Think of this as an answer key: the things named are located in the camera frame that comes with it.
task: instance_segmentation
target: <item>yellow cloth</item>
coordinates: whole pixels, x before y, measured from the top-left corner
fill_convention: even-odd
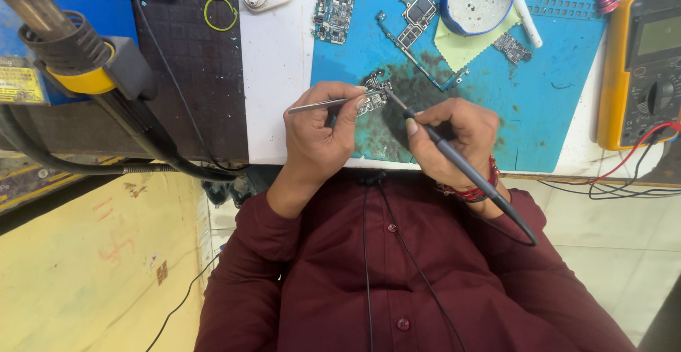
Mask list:
[[[464,37],[447,29],[440,17],[435,33],[435,47],[445,58],[449,67],[458,71],[518,22],[520,22],[520,17],[512,7],[508,16],[491,32]]]

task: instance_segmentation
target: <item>shirt sleeve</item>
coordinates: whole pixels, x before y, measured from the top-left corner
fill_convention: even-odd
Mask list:
[[[551,323],[580,351],[636,351],[634,345],[575,277],[543,233],[546,217],[529,192],[510,189],[511,204],[539,240],[523,246],[478,218],[466,229],[513,301]],[[528,239],[505,214],[490,220],[515,239]]]
[[[195,352],[275,351],[285,262],[295,256],[300,217],[274,212],[266,192],[244,203],[204,292]]]

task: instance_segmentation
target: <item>red wire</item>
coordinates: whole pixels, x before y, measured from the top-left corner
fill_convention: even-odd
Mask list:
[[[636,151],[636,149],[641,146],[643,141],[648,139],[648,137],[650,137],[652,133],[654,133],[655,131],[658,131],[660,128],[668,127],[668,126],[671,126],[672,129],[674,129],[676,131],[681,131],[681,124],[679,124],[679,123],[676,123],[676,122],[660,123],[657,126],[653,127],[651,130],[649,130],[643,137],[641,137],[641,139],[639,139],[639,141],[636,142],[636,144],[631,149],[631,151],[627,154],[627,156],[624,158],[624,160],[622,160],[622,162],[620,162],[619,165],[615,166],[614,169],[610,170],[609,172],[607,172],[605,174],[602,174],[601,176],[599,176],[598,178],[596,178],[594,180],[590,180],[590,181],[584,182],[584,183],[571,183],[571,184],[574,185],[574,186],[583,186],[584,184],[593,184],[595,182],[600,181],[601,179],[604,179],[608,175],[617,171],[617,169],[619,169],[621,166],[623,166],[629,160],[629,158],[631,158],[631,156],[634,154],[634,151]]]

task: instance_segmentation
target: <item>hand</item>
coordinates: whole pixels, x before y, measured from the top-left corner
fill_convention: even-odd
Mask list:
[[[288,157],[270,188],[267,200],[282,217],[295,218],[319,187],[345,165],[355,149],[355,119],[364,104],[365,87],[342,82],[319,82],[284,113]],[[327,109],[289,114],[293,107],[336,98],[350,98],[336,116],[333,128]]]
[[[442,155],[435,147],[435,143],[430,140],[428,133],[417,124],[429,123],[436,127],[443,121],[451,122],[456,134],[456,139],[449,143],[454,145],[480,174],[489,179],[489,154],[497,139],[498,115],[462,98],[450,98],[417,113],[415,121],[413,119],[406,121],[409,149],[423,172],[456,190],[474,189],[475,185]]]

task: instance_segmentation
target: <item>white brush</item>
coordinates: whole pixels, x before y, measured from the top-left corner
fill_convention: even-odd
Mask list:
[[[535,26],[535,22],[532,21],[532,16],[530,15],[530,9],[527,8],[525,0],[514,0],[514,7],[518,14],[520,14],[520,19],[522,20],[522,25],[525,27],[527,35],[530,36],[530,40],[535,48],[541,48],[543,42]]]

